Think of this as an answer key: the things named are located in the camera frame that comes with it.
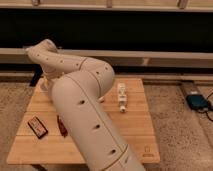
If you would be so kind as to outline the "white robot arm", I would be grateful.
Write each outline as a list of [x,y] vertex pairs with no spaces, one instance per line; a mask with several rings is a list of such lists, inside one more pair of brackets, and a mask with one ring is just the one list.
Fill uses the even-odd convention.
[[146,171],[100,105],[114,83],[110,64],[60,54],[49,39],[26,53],[42,67],[53,105],[90,171]]

